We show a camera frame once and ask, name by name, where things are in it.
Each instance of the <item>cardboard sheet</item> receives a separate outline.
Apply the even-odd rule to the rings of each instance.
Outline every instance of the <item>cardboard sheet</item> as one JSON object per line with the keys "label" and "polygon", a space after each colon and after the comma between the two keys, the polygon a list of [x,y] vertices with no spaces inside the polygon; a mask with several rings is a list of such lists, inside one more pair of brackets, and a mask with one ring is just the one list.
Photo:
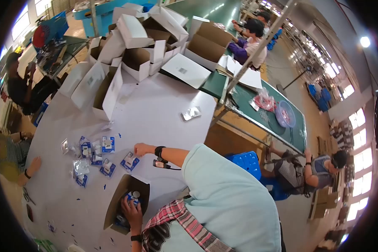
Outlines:
{"label": "cardboard sheet", "polygon": [[121,32],[127,49],[146,47],[154,41],[148,38],[146,30],[134,16],[122,14],[116,26]]}
{"label": "cardboard sheet", "polygon": [[182,54],[173,56],[161,68],[161,73],[185,82],[198,89],[207,80],[211,72]]}

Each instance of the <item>open box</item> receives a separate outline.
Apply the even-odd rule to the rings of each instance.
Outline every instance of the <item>open box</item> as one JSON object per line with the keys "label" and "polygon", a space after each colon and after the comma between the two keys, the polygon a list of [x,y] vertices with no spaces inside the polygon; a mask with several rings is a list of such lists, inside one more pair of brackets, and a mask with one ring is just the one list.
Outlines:
{"label": "open box", "polygon": [[119,67],[109,67],[108,74],[98,88],[92,109],[94,115],[102,120],[111,120],[123,84],[121,71],[122,64],[119,64]]}
{"label": "open box", "polygon": [[147,36],[140,21],[131,15],[122,14],[116,23],[121,32],[126,48],[139,48],[150,45],[154,40]]}
{"label": "open box", "polygon": [[121,200],[128,192],[138,191],[140,193],[141,212],[146,213],[148,201],[150,198],[150,183],[145,179],[133,176],[131,174],[123,175],[119,182],[111,202],[109,203],[104,221],[104,230],[110,227],[111,229],[121,234],[127,235],[130,230],[115,224],[116,215],[121,211]]}
{"label": "open box", "polygon": [[126,49],[122,68],[137,81],[144,80],[150,73],[150,53],[144,48]]}
{"label": "open box", "polygon": [[184,55],[214,71],[218,60],[224,54],[231,40],[230,33],[215,27],[212,23],[203,22],[196,34],[193,35]]}

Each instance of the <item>cap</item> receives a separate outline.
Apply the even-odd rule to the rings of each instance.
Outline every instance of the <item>cap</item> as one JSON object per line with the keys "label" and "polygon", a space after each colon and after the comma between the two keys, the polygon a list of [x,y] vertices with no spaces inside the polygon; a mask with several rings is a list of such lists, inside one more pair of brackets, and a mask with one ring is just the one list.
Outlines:
{"label": "cap", "polygon": [[250,33],[254,33],[258,38],[263,36],[264,24],[261,20],[249,19],[243,27],[248,29]]}
{"label": "cap", "polygon": [[5,61],[5,68],[8,69],[10,65],[16,61],[18,61],[18,58],[21,56],[21,54],[18,53],[10,53],[7,57],[7,60]]}

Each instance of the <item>blue chair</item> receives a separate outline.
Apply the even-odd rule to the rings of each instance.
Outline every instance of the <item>blue chair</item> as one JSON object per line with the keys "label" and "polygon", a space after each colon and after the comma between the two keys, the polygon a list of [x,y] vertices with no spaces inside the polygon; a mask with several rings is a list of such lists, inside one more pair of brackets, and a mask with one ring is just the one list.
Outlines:
{"label": "blue chair", "polygon": [[234,155],[229,154],[226,155],[225,158],[252,174],[257,180],[262,176],[259,167],[259,159],[254,151]]}
{"label": "blue chair", "polygon": [[285,200],[290,196],[290,194],[286,194],[282,191],[280,184],[275,178],[261,177],[259,179],[259,182],[262,183],[262,185],[264,185],[265,187],[267,185],[273,186],[273,189],[269,191],[269,193],[275,201]]}

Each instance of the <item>ceiling light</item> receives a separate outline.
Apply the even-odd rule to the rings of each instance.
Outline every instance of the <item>ceiling light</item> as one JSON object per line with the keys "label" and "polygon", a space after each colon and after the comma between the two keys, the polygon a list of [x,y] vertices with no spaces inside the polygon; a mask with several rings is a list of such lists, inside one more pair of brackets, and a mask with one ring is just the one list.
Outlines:
{"label": "ceiling light", "polygon": [[370,39],[368,37],[361,37],[360,43],[363,47],[369,47],[370,46]]}

